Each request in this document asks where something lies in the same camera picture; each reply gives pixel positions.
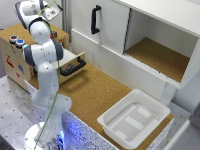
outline brown work surface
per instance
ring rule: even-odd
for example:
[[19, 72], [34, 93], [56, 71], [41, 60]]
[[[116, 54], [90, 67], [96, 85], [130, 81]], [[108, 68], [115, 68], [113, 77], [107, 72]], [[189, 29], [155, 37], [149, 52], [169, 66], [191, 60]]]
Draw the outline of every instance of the brown work surface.
[[[56, 38], [56, 40], [59, 40], [65, 36], [68, 36], [66, 32], [62, 31], [56, 26], [52, 24], [50, 26], [51, 26], [52, 31], [56, 31], [58, 34], [58, 37]], [[28, 45], [36, 44], [36, 42], [33, 40], [31, 35], [29, 34], [29, 30], [24, 29], [21, 23], [0, 31], [0, 37], [3, 38], [8, 43], [10, 43], [9, 39], [10, 39], [10, 36], [12, 35], [16, 35], [19, 37], [19, 39], [25, 40], [26, 44]]]
[[[33, 78], [29, 83], [37, 89], [39, 88], [37, 78]], [[67, 95], [72, 99], [70, 110], [72, 113], [120, 150], [123, 150], [123, 148], [104, 133], [102, 126], [97, 122], [97, 118], [129, 92], [131, 92], [131, 89], [90, 64], [87, 64], [82, 72], [62, 83], [59, 90], [60, 94]], [[172, 119], [173, 116], [169, 115], [137, 150], [146, 149]]]
[[125, 53], [178, 82], [181, 82], [190, 60], [149, 38], [144, 38]]

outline shelf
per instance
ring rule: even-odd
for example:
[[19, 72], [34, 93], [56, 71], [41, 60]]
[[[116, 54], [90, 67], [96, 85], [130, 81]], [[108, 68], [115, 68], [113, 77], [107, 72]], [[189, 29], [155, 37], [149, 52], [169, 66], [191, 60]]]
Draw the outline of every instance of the shelf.
[[187, 0], [115, 0], [141, 13], [200, 36], [200, 6]]
[[125, 53], [178, 82], [181, 82], [190, 60], [149, 38], [144, 38]]

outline white plastic bin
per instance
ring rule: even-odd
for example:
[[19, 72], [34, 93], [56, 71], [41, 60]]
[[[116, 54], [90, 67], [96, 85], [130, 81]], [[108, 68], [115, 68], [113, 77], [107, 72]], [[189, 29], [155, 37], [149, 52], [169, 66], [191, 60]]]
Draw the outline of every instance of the white plastic bin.
[[135, 89], [97, 120], [105, 133], [118, 144], [126, 149], [135, 149], [169, 113], [169, 108]]

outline white robotic arm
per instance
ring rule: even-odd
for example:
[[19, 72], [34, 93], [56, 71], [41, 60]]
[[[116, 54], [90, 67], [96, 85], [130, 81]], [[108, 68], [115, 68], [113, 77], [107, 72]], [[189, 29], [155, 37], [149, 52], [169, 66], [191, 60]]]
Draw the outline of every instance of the white robotic arm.
[[[22, 25], [29, 30], [34, 41], [38, 43], [25, 45], [22, 49], [25, 61], [29, 65], [37, 67], [38, 72], [40, 89], [32, 95], [32, 103], [46, 108], [46, 119], [48, 118], [44, 130], [41, 128], [37, 136], [32, 141], [28, 141], [28, 143], [33, 143], [33, 141], [36, 143], [35, 140], [38, 140], [41, 135], [37, 148], [35, 149], [35, 145], [26, 144], [25, 150], [57, 150], [55, 144], [50, 144], [54, 146], [49, 147], [49, 143], [53, 142], [52, 140], [56, 139], [57, 135], [63, 130], [61, 114], [69, 111], [72, 106], [69, 97], [61, 94], [57, 95], [59, 89], [58, 75], [50, 62], [59, 61], [63, 58], [63, 47], [58, 41], [50, 38], [50, 25], [46, 18], [52, 19], [59, 12], [55, 8], [49, 7], [44, 10], [47, 5], [43, 0], [18, 2], [15, 5], [15, 12]], [[56, 95], [57, 101], [52, 109]]]

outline drawer handle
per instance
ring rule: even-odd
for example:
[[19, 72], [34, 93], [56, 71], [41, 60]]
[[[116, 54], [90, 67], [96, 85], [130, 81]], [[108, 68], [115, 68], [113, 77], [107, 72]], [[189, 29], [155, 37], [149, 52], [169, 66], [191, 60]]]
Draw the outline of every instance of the drawer handle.
[[78, 61], [80, 64], [77, 65], [77, 66], [75, 66], [75, 67], [73, 67], [73, 68], [71, 68], [71, 69], [69, 69], [69, 70], [64, 71], [64, 70], [62, 70], [61, 67], [60, 67], [60, 74], [61, 74], [62, 76], [65, 76], [65, 77], [66, 77], [66, 76], [69, 76], [69, 75], [71, 75], [72, 73], [76, 72], [77, 70], [81, 69], [82, 67], [84, 67], [84, 66], [86, 65], [86, 62], [85, 62], [84, 60], [82, 60], [80, 56], [77, 58], [77, 61]]
[[101, 7], [96, 5], [96, 8], [92, 10], [92, 25], [91, 25], [91, 30], [92, 34], [98, 33], [100, 30], [96, 28], [96, 12], [101, 10]]

